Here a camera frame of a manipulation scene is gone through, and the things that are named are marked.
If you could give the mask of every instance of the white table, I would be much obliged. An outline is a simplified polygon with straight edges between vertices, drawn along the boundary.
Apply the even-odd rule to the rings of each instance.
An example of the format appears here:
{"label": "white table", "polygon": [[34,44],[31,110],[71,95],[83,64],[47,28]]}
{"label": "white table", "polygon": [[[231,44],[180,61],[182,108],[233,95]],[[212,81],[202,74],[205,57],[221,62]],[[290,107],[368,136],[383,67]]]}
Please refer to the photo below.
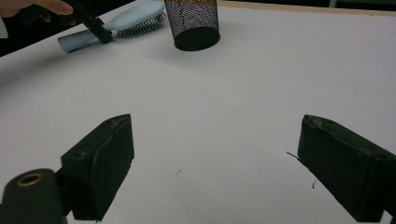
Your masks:
{"label": "white table", "polygon": [[286,152],[311,114],[396,153],[396,17],[329,12],[220,7],[220,42],[197,52],[176,49],[166,23],[63,53],[56,37],[78,26],[1,58],[0,185],[58,170],[129,113],[135,159],[104,224],[356,223]]}

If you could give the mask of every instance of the round hole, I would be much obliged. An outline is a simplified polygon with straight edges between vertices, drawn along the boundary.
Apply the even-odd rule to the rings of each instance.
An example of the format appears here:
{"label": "round hole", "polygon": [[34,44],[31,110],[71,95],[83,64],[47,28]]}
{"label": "round hole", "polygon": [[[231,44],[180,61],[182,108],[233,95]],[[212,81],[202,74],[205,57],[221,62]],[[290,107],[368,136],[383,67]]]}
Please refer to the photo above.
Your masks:
{"label": "round hole", "polygon": [[38,183],[42,178],[43,178],[42,174],[26,175],[18,181],[18,186],[22,188],[29,187]]}

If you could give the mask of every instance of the hairbrush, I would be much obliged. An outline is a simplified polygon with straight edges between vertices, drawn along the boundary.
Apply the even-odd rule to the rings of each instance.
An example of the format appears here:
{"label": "hairbrush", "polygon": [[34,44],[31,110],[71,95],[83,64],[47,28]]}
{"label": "hairbrush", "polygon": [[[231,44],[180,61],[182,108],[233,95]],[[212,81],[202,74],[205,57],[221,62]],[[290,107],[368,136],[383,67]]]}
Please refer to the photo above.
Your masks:
{"label": "hairbrush", "polygon": [[[164,3],[151,1],[121,12],[103,27],[108,30],[117,30],[118,38],[132,38],[159,28],[166,15],[163,13]],[[81,31],[58,38],[58,43],[66,52],[82,49],[89,45],[95,35],[90,30]]]}

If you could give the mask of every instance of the human hand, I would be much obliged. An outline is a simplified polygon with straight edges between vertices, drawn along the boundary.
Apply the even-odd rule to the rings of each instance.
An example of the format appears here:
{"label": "human hand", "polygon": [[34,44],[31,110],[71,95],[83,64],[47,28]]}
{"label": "human hand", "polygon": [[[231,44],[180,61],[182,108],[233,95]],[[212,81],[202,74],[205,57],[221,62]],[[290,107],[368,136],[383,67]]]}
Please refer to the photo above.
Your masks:
{"label": "human hand", "polygon": [[[0,0],[0,17],[13,17],[22,8],[29,7],[33,4],[46,8],[58,15],[70,15],[73,13],[73,8],[62,0]],[[50,14],[48,12],[43,13],[40,17],[43,21],[50,21]]]}

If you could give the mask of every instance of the black mesh cup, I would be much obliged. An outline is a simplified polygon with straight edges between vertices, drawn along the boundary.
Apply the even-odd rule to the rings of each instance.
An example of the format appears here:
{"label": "black mesh cup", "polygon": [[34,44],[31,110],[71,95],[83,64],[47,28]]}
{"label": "black mesh cup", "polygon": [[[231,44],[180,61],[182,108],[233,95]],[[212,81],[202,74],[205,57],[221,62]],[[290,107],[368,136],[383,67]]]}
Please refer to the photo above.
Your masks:
{"label": "black mesh cup", "polygon": [[164,1],[176,48],[195,51],[219,42],[216,0]]}

